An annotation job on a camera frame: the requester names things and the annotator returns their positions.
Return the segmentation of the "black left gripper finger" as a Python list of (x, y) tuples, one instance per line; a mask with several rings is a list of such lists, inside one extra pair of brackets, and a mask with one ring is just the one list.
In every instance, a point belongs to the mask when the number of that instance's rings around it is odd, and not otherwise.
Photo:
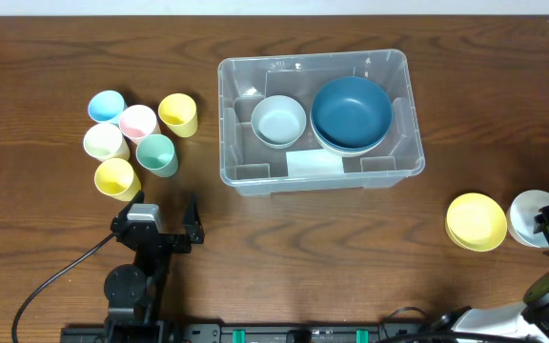
[(183, 216), (182, 224), (185, 234), (189, 237), (192, 244), (204, 243), (205, 233), (197, 207), (197, 196), (195, 194), (192, 194), (190, 198), (190, 202)]
[(145, 193), (143, 191), (138, 191), (137, 194), (129, 202), (129, 212), (132, 211), (132, 208), (136, 204), (143, 204), (145, 199)]

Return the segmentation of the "white small bowl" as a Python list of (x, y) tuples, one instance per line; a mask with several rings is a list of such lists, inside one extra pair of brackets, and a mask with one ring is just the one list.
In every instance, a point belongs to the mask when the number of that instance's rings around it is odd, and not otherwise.
[(524, 246), (547, 249), (549, 244), (544, 234), (534, 233), (535, 217), (546, 206), (549, 206), (549, 192), (529, 190), (520, 193), (506, 213), (508, 232)]

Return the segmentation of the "grey small bowl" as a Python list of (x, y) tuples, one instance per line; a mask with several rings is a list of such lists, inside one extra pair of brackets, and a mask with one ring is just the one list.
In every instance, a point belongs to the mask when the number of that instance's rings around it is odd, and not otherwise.
[(292, 97), (273, 95), (261, 100), (254, 108), (251, 126), (266, 146), (273, 149), (291, 147), (303, 134), (307, 115)]

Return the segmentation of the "dark blue bowl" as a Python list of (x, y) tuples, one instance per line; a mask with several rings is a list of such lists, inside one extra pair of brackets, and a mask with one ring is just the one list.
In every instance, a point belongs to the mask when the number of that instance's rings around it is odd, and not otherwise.
[(311, 124), (329, 145), (343, 151), (375, 147), (393, 123), (393, 106), (377, 83), (361, 77), (337, 78), (315, 96)]
[(313, 129), (315, 133), (315, 138), (318, 141), (318, 143), (326, 150), (343, 156), (355, 156), (355, 155), (361, 155), (363, 153), (366, 153), (367, 151), (370, 151), (374, 149), (376, 146), (378, 146), (386, 137), (386, 135), (391, 130), (391, 127), (393, 126), (393, 123), (390, 123), (390, 125), (387, 127), (385, 132), (377, 139), (376, 142), (373, 144), (368, 145), (367, 147), (363, 148), (342, 148), (334, 143), (331, 143), (327, 141), (324, 136), (317, 130), (316, 125), (313, 120), (310, 121), (311, 128)]

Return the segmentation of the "beige bowl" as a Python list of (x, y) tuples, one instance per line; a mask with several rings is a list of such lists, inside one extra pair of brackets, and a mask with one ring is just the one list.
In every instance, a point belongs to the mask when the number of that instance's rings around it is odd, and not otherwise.
[(315, 127), (315, 124), (311, 122), (311, 128), (314, 131), (315, 139), (318, 142), (318, 144), (325, 149), (326, 151), (335, 154), (340, 157), (357, 157), (360, 155), (363, 155), (371, 150), (373, 150), (376, 146), (378, 146), (385, 138), (385, 135), (383, 135), (380, 139), (378, 139), (374, 144), (369, 145), (367, 148), (361, 148), (361, 149), (343, 149), (340, 147), (335, 146), (332, 143), (329, 143), (326, 141), (322, 135), (317, 131), (317, 128)]

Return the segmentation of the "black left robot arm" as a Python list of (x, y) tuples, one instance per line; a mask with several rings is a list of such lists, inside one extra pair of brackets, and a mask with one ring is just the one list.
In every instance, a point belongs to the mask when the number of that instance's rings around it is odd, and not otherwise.
[(182, 228), (183, 233), (164, 232), (159, 208), (147, 204), (142, 191), (113, 218), (113, 237), (135, 256), (131, 264), (116, 267), (106, 277), (109, 320), (128, 325), (158, 320), (172, 256), (189, 253), (193, 244), (204, 242), (195, 196), (190, 197)]

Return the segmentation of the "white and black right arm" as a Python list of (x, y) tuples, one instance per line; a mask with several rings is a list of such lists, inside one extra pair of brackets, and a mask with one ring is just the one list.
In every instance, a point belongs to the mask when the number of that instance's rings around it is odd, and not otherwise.
[[(526, 222), (549, 246), (549, 204), (544, 197), (534, 191), (523, 192), (504, 212), (492, 198), (469, 192), (449, 205), (445, 230), (458, 246), (487, 252), (513, 224)], [(182, 339), (189, 343), (549, 342), (549, 273), (536, 281), (518, 303), (490, 310), (464, 307), (434, 320), (418, 321), (398, 321), (390, 314), (372, 327), (192, 324), (185, 328)]]

